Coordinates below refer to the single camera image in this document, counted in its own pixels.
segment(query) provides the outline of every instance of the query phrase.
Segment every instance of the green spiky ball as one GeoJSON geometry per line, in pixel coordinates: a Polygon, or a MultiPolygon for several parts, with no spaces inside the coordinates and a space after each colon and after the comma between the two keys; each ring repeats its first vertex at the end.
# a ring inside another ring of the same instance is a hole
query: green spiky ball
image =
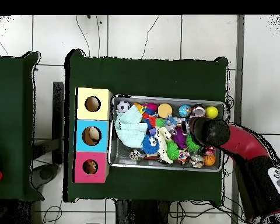
{"type": "Polygon", "coordinates": [[[199,150],[200,146],[193,142],[192,137],[190,135],[187,135],[187,138],[185,140],[185,144],[187,145],[187,148],[190,152],[199,150]]]}
{"type": "Polygon", "coordinates": [[[176,160],[179,158],[179,147],[177,144],[173,141],[166,141],[167,143],[167,156],[169,157],[170,160],[176,160]]]}
{"type": "Polygon", "coordinates": [[[157,118],[156,119],[156,126],[157,127],[164,127],[165,126],[165,120],[162,118],[157,118]]]}

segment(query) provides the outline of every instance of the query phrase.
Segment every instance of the green table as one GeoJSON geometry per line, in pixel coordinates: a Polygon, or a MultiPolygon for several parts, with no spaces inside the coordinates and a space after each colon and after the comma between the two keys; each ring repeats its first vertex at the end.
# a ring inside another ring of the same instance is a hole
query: green table
{"type": "Polygon", "coordinates": [[[37,52],[0,57],[0,199],[43,199],[30,184],[33,142],[33,68],[37,52]]]}
{"type": "Polygon", "coordinates": [[[181,61],[66,57],[64,200],[212,200],[221,204],[222,172],[110,167],[104,184],[72,183],[75,88],[108,89],[113,94],[225,101],[226,58],[181,61]]]}

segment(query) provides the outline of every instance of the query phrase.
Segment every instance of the soccer ball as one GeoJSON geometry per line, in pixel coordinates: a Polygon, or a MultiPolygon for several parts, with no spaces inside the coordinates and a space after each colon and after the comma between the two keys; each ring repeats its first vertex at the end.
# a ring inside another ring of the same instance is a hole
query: soccer ball
{"type": "Polygon", "coordinates": [[[127,110],[130,109],[130,107],[131,105],[126,100],[121,100],[117,104],[117,110],[119,113],[125,113],[127,110]]]}

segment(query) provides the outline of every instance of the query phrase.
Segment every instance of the metal tray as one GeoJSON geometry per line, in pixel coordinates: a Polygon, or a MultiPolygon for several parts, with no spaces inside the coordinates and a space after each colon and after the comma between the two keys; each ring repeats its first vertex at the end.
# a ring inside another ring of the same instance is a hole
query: metal tray
{"type": "Polygon", "coordinates": [[[226,105],[219,101],[206,101],[206,100],[184,100],[184,99],[172,99],[172,98],[160,98],[160,97],[146,97],[146,96],[127,96],[127,95],[114,95],[111,100],[110,106],[110,133],[108,143],[108,163],[115,167],[136,167],[143,169],[165,169],[165,170],[184,170],[184,171],[199,171],[199,172],[218,172],[223,166],[223,152],[216,149],[216,162],[213,166],[203,166],[202,168],[193,168],[189,163],[180,165],[172,163],[169,165],[163,165],[155,160],[139,160],[133,161],[129,158],[129,153],[132,148],[126,147],[117,137],[115,130],[115,121],[117,118],[116,106],[119,101],[126,100],[131,105],[134,102],[143,104],[148,103],[168,103],[172,107],[172,116],[179,116],[179,107],[188,104],[193,106],[197,103],[201,103],[207,106],[217,107],[219,114],[216,119],[224,120],[226,118],[226,105]]]}

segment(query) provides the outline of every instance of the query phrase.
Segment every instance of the stacked boxes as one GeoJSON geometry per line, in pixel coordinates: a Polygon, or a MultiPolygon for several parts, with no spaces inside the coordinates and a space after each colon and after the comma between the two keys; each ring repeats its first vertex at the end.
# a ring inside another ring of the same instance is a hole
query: stacked boxes
{"type": "Polygon", "coordinates": [[[104,183],[108,173],[107,147],[112,94],[107,89],[76,88],[74,183],[104,183]]]}

